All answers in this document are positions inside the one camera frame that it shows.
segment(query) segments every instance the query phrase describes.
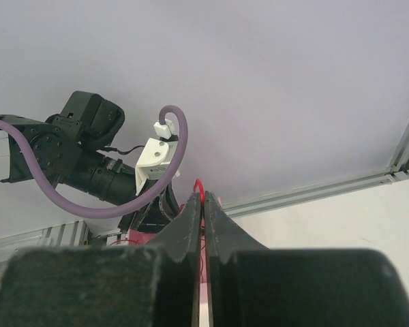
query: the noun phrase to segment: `red object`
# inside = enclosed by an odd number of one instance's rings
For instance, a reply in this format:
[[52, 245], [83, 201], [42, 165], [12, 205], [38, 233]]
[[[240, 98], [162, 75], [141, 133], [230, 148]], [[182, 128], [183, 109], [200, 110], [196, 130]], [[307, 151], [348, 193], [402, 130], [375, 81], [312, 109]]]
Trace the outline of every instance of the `red object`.
[[203, 187], [203, 183], [200, 179], [196, 179], [196, 183], [194, 184], [194, 192], [198, 189], [200, 190], [200, 201], [202, 202], [202, 206], [205, 205], [205, 189]]
[[139, 244], [145, 244], [156, 236], [156, 234], [146, 234], [140, 233], [136, 230], [129, 230], [129, 235], [127, 235], [130, 240], [135, 240]]
[[182, 209], [183, 209], [184, 206], [185, 206], [185, 204], [181, 204], [181, 205], [180, 205], [179, 212], [178, 212], [177, 214], [179, 214], [179, 213], [182, 211]]
[[118, 243], [121, 243], [121, 242], [129, 242], [129, 243], [134, 243], [134, 244], [136, 244], [136, 245], [139, 245], [139, 244], [140, 244], [140, 243], [137, 242], [136, 240], [128, 240], [128, 239], [126, 238], [126, 239], [124, 239], [124, 240], [116, 240], [115, 242], [110, 243], [109, 246], [114, 245], [114, 244], [118, 244]]

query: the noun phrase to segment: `white bracket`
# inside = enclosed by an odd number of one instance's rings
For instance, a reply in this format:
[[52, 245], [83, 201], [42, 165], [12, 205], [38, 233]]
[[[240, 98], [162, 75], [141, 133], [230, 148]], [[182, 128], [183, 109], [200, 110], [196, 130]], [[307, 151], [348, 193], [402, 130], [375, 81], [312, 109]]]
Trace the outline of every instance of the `white bracket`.
[[162, 142], [149, 138], [135, 165], [136, 195], [138, 196], [147, 179], [162, 177], [176, 152], [177, 142]]

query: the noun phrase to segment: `white clip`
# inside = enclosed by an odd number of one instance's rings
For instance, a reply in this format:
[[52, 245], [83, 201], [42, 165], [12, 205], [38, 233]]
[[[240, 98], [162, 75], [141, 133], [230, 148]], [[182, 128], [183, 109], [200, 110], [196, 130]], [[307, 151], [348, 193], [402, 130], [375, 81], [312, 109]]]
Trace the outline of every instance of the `white clip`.
[[157, 136], [161, 138], [169, 139], [176, 132], [175, 125], [168, 119], [165, 120], [165, 125], [161, 125], [157, 121], [153, 126]]

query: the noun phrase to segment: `white wall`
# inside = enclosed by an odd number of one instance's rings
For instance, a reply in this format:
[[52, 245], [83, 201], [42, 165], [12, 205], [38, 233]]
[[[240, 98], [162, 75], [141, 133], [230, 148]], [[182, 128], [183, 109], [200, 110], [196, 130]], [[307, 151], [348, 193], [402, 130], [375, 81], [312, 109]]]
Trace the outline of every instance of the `white wall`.
[[[108, 208], [112, 205], [68, 187], [59, 185], [60, 194], [93, 208]], [[17, 184], [0, 183], [0, 238], [41, 230], [82, 218], [71, 215], [53, 204], [34, 181]], [[101, 232], [118, 226], [120, 218], [86, 219], [92, 232]]]
[[0, 113], [76, 89], [125, 109], [121, 149], [184, 109], [182, 200], [197, 177], [235, 202], [381, 170], [409, 121], [409, 0], [0, 0]]
[[386, 254], [409, 294], [409, 180], [236, 218], [272, 248], [372, 248]]

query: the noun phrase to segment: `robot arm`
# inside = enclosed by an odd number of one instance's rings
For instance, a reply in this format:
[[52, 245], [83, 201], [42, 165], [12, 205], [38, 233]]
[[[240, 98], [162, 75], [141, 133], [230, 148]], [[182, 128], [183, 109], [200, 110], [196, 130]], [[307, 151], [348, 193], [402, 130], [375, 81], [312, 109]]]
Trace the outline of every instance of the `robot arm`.
[[[62, 112], [45, 123], [14, 115], [0, 115], [0, 120], [24, 135], [53, 187], [66, 184], [117, 206], [133, 200], [156, 182], [177, 144], [176, 136], [150, 139], [138, 160], [137, 174], [120, 159], [98, 152], [105, 150], [120, 130], [124, 111], [98, 94], [81, 91], [74, 92]], [[159, 135], [170, 135], [164, 134], [170, 124], [155, 128]], [[17, 183], [32, 178], [19, 146], [0, 130], [0, 182]], [[120, 228], [156, 233], [178, 212], [169, 184], [150, 204], [124, 216]]]

